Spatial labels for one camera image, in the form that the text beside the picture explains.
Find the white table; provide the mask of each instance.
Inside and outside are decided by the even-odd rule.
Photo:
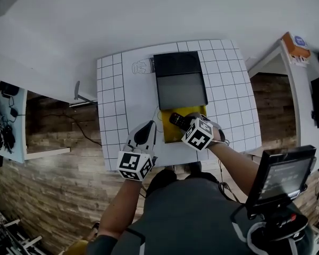
[[[207,116],[223,128],[238,152],[261,146],[259,119],[250,79],[237,45],[230,40],[174,42],[131,50],[97,60],[97,101],[105,167],[116,170],[119,150],[129,131],[154,120],[157,125],[156,166],[214,159],[183,142],[164,143],[158,109],[154,54],[197,51],[208,96]]]
[[[297,146],[312,145],[316,147],[317,161],[313,171],[319,168],[319,129],[311,118],[313,110],[310,82],[319,78],[319,62],[314,53],[311,54],[310,64],[302,67],[290,64],[288,53],[282,40],[267,52],[267,54],[249,70],[253,77],[258,72],[273,72],[288,76],[296,117]]]
[[[18,114],[23,116],[18,116],[14,121],[14,117],[11,116],[11,109],[9,107],[13,101],[9,101],[8,98],[5,98],[0,93],[0,111],[7,120],[14,121],[14,123],[9,122],[9,125],[12,127],[12,133],[15,137],[15,144],[12,148],[12,153],[9,153],[4,146],[2,146],[0,150],[0,156],[4,158],[8,158],[11,160],[15,160],[18,163],[24,163],[25,160],[41,158],[46,156],[58,155],[62,153],[70,152],[70,148],[63,148],[58,150],[49,150],[49,151],[41,151],[35,153],[27,153],[26,146],[26,101],[27,101],[27,91],[20,88],[19,92],[16,96],[13,96],[14,106]]]

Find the display screen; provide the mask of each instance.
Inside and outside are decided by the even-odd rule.
[[[300,190],[310,159],[271,166],[259,200]]]
[[[207,105],[203,77],[200,73],[157,78],[160,109]]]

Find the person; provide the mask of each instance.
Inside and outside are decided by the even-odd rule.
[[[214,140],[220,139],[214,128]],[[215,143],[208,149],[249,195],[258,165],[224,143]],[[218,183],[212,174],[198,169],[178,181],[175,172],[165,168],[151,181],[144,213],[132,224],[142,183],[125,180],[104,211],[97,238],[87,245],[87,254],[253,254],[230,218],[239,204],[227,200]],[[249,220],[245,209],[237,213],[245,237],[258,219],[261,221],[258,217]],[[308,254],[311,240],[307,237],[303,241],[299,254]]]
[[[71,245],[66,251],[64,251],[63,255],[85,255],[86,254],[86,246],[89,242],[93,241],[98,233],[99,222],[96,222],[91,228],[90,232]]]

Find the black remote control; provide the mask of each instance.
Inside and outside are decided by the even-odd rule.
[[[192,117],[184,117],[178,113],[172,113],[169,118],[169,122],[180,129],[187,131],[190,128],[190,122]]]

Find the white wall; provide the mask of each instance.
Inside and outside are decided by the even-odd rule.
[[[0,54],[33,68],[34,83],[43,77],[74,88],[80,79],[80,93],[94,98],[95,58],[173,41],[231,38],[248,59],[260,57],[286,31],[319,49],[319,0],[19,0],[0,18]],[[40,93],[42,86],[28,89]],[[73,97],[71,90],[56,91],[54,98]]]
[[[75,84],[74,77],[69,76],[55,82],[52,75],[42,75],[1,53],[0,80],[61,101],[75,102],[74,85],[69,85]]]

